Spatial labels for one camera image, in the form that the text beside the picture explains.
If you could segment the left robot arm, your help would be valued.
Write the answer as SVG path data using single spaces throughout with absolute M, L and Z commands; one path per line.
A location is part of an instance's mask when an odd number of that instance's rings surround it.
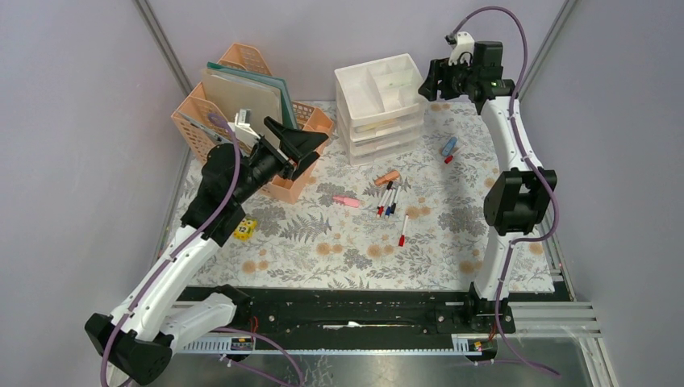
M 208 119 L 231 140 L 209 151 L 198 191 L 168 247 L 123 302 L 109 314 L 92 314 L 85 324 L 102 357 L 102 385 L 109 365 L 129 381 L 147 385 L 188 343 L 211 331 L 241 331 L 249 324 L 251 312 L 242 293 L 218 291 L 179 314 L 170 309 L 240 225 L 243 204 L 275 177 L 297 180 L 319 159 L 319 147 L 328 139 L 270 117 L 264 120 L 265 135 L 239 119 L 228 122 L 216 113 Z

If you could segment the teal file folder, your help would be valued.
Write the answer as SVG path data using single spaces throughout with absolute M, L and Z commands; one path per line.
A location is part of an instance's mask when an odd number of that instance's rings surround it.
M 281 92 L 280 99 L 283 108 L 282 123 L 292 129 L 300 130 L 300 127 L 296 119 L 296 114 L 294 112 L 294 105 L 290 99 L 289 90 L 284 79 L 280 77 L 266 75 L 263 73 L 256 73 L 248 70 L 231 68 L 210 61 L 206 63 L 206 67 L 208 69 L 217 70 L 221 73 L 227 73 L 237 77 L 242 77 L 245 79 L 249 79 L 250 81 L 255 81 L 263 85 L 269 85 L 278 89 Z

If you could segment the white plastic drawer unit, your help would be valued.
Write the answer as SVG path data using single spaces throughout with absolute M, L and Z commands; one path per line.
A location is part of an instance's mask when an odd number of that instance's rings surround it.
M 427 100 L 418 94 L 423 78 L 409 54 L 343 67 L 334 75 L 337 126 L 351 165 L 417 147 Z

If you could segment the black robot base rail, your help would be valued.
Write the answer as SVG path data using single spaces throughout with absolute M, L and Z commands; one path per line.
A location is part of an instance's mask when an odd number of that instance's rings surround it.
M 453 337 L 515 332 L 511 308 L 472 292 L 189 286 L 179 301 L 237 298 L 231 328 L 254 330 L 286 350 L 451 350 Z

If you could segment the beige file folder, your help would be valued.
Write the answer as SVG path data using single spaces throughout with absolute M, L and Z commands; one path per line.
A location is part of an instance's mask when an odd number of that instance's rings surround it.
M 206 98 L 228 118 L 241 109 L 249 109 L 250 125 L 260 134 L 267 129 L 266 117 L 282 122 L 282 95 L 275 87 L 219 70 L 202 69 L 200 73 Z

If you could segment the pink highlighter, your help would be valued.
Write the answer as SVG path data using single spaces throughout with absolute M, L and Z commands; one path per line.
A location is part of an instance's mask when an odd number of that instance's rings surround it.
M 348 198 L 348 197 L 343 197 L 343 196 L 333 196 L 332 200 L 335 203 L 341 204 L 343 206 L 353 207 L 353 208 L 358 208 L 361 205 L 360 200 L 356 199 L 356 198 Z

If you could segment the light blue clipboard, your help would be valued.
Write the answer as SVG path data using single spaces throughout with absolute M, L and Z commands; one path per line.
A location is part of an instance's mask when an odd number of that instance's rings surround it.
M 176 110 L 176 113 L 178 113 L 184 120 L 186 120 L 188 123 L 190 123 L 190 125 L 192 127 L 195 127 L 197 129 L 201 130 L 202 132 L 204 132 L 205 135 L 211 139 L 213 144 L 222 144 L 224 142 L 225 138 L 223 138 L 221 135 L 215 133 L 209 127 L 200 123 L 198 120 L 193 119 L 189 115 L 184 114 L 178 110 Z

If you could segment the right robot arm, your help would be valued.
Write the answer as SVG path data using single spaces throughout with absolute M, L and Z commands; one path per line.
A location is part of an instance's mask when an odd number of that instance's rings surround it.
M 503 45 L 476 41 L 465 32 L 448 38 L 449 57 L 432 60 L 419 95 L 428 101 L 466 96 L 490 132 L 500 175 L 484 199 L 490 227 L 482 271 L 469 287 L 462 319 L 482 332 L 503 313 L 508 275 L 516 244 L 532 240 L 557 184 L 557 175 L 541 167 L 519 113 L 518 90 L 503 78 Z

